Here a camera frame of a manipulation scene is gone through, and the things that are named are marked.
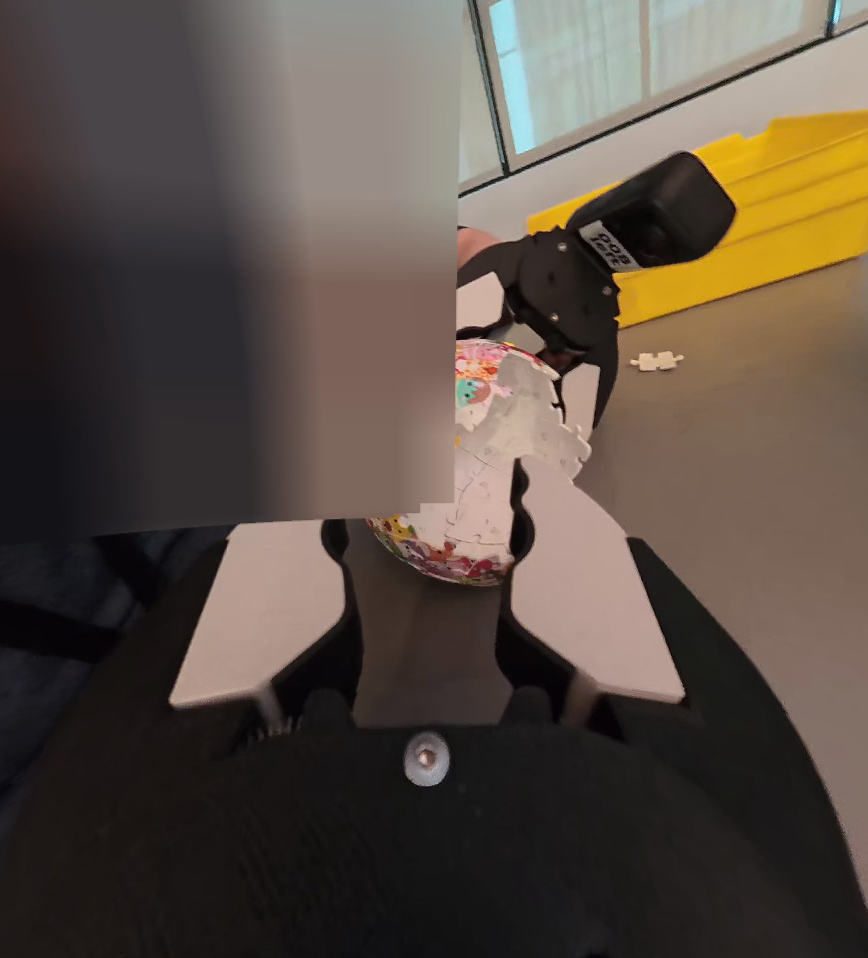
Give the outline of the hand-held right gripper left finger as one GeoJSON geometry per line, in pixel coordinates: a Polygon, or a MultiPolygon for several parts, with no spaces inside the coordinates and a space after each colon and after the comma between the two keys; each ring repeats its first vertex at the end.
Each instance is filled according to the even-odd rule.
{"type": "Polygon", "coordinates": [[[247,702],[293,725],[308,696],[353,706],[363,631],[344,521],[242,524],[230,533],[169,696],[177,710],[247,702]]]}

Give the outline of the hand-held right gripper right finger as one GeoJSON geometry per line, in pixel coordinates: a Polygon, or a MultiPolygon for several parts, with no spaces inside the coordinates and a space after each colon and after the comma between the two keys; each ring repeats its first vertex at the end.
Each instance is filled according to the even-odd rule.
{"type": "Polygon", "coordinates": [[[514,466],[512,554],[495,652],[512,688],[536,687],[555,722],[589,724],[604,696],[686,698],[628,537],[572,480],[539,458],[514,466]]]}

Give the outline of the colourful cartoon puzzle ball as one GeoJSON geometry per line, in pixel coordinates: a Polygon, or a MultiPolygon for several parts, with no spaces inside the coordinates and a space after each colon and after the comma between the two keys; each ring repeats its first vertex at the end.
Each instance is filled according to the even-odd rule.
{"type": "Polygon", "coordinates": [[[567,423],[559,380],[511,344],[458,340],[453,501],[367,519],[381,545],[429,578],[473,587],[501,583],[514,561],[515,462],[536,457],[572,481],[591,454],[591,429],[567,423]]]}

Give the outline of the person's left hand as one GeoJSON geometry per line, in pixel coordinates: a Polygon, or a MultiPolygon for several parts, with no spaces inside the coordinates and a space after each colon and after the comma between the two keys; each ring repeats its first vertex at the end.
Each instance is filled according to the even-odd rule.
{"type": "Polygon", "coordinates": [[[492,246],[502,241],[491,233],[483,230],[459,225],[457,231],[457,270],[460,271],[468,262],[492,246]]]}

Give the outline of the yellow object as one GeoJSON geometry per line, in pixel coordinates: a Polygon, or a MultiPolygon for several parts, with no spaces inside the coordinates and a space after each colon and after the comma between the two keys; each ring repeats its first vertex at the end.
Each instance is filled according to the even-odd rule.
{"type": "MultiPolygon", "coordinates": [[[[708,256],[619,280],[630,328],[860,257],[868,250],[868,109],[777,118],[753,137],[692,150],[737,206],[708,256]]],[[[528,235],[564,226],[619,182],[534,214],[528,235]]]]}

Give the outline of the dark blue clothing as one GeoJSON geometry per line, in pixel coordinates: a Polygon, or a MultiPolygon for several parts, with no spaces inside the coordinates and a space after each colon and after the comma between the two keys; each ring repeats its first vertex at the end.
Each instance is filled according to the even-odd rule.
{"type": "Polygon", "coordinates": [[[0,800],[92,666],[229,530],[0,546],[0,800]]]}

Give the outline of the window with metal frame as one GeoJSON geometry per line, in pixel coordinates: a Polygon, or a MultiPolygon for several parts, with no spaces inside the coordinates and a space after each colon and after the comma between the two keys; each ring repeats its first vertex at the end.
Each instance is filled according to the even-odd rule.
{"type": "Polygon", "coordinates": [[[868,24],[868,2],[462,4],[464,194],[868,24]]]}

